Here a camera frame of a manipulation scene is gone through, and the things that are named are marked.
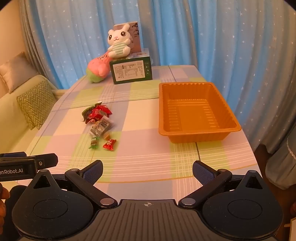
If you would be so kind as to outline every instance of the wall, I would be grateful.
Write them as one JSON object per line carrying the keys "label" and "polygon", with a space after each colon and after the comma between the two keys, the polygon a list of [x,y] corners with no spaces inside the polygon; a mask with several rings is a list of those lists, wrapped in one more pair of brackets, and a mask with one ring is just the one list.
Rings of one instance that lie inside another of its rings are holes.
{"label": "wall", "polygon": [[0,65],[25,52],[19,14],[19,1],[12,0],[0,11]]}

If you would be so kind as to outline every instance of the box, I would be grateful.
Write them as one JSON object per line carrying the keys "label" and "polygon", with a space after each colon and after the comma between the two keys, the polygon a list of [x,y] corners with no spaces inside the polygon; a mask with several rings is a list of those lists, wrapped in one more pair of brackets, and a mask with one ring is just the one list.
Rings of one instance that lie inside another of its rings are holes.
{"label": "box", "polygon": [[151,60],[149,50],[130,53],[124,58],[110,61],[111,74],[114,84],[151,80]]}
{"label": "box", "polygon": [[213,83],[159,84],[158,131],[172,143],[220,141],[241,129]]}
{"label": "box", "polygon": [[[113,26],[113,30],[122,29],[122,27],[125,24],[127,24],[127,23],[116,24]],[[128,45],[131,48],[130,53],[141,52],[141,42],[140,42],[138,22],[137,21],[128,22],[128,24],[130,25],[128,32],[130,33],[130,35],[132,37],[131,43]]]}

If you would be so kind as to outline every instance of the chevron pillow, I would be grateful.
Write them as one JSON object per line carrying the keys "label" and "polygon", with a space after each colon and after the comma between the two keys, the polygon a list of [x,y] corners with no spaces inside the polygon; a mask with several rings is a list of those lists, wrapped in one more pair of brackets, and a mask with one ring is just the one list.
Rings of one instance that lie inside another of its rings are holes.
{"label": "chevron pillow", "polygon": [[56,99],[50,85],[46,81],[17,97],[18,104],[32,130],[35,126],[39,130],[46,121]]}

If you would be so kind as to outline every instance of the pile of snacks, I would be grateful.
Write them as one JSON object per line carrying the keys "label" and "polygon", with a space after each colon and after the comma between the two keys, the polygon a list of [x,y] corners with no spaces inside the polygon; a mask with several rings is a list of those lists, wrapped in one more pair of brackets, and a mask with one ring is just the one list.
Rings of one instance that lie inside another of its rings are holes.
{"label": "pile of snacks", "polygon": [[86,124],[92,123],[93,126],[90,130],[91,139],[91,146],[90,149],[98,148],[99,138],[103,137],[107,140],[106,144],[103,145],[103,148],[113,151],[114,144],[116,140],[111,139],[108,130],[112,127],[112,122],[109,119],[109,115],[112,112],[106,105],[101,105],[102,102],[97,103],[82,112],[83,121]]}

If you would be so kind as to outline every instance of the triangular cutout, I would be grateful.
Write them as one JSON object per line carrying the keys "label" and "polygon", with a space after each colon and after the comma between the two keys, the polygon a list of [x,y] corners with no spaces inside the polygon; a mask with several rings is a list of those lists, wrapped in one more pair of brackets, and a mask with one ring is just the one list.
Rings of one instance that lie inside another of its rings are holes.
{"label": "triangular cutout", "polygon": [[263,189],[256,176],[251,176],[246,185],[247,188]]}
{"label": "triangular cutout", "polygon": [[50,187],[49,181],[45,175],[41,176],[34,186],[34,189]]}

